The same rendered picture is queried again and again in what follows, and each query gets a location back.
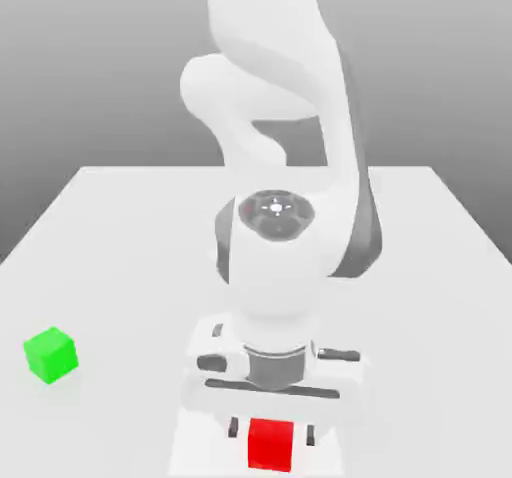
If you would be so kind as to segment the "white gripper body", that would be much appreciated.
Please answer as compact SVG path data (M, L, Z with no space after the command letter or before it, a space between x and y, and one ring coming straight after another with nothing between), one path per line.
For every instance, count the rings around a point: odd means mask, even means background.
M255 418L313 425L327 431L362 422L366 381L349 376L263 391L246 381L190 376L182 381L180 400L184 408L207 415L225 431L233 418L239 424Z

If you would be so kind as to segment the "small red cube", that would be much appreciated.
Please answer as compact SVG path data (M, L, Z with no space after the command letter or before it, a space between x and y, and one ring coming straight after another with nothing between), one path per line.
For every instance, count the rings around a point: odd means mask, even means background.
M247 437L251 469L289 473L292 469L294 423L252 418Z

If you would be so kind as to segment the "small green cube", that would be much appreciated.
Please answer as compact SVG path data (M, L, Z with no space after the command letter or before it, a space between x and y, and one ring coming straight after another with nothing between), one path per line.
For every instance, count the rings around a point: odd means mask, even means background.
M52 384L78 367L74 340L53 326L23 343L29 370Z

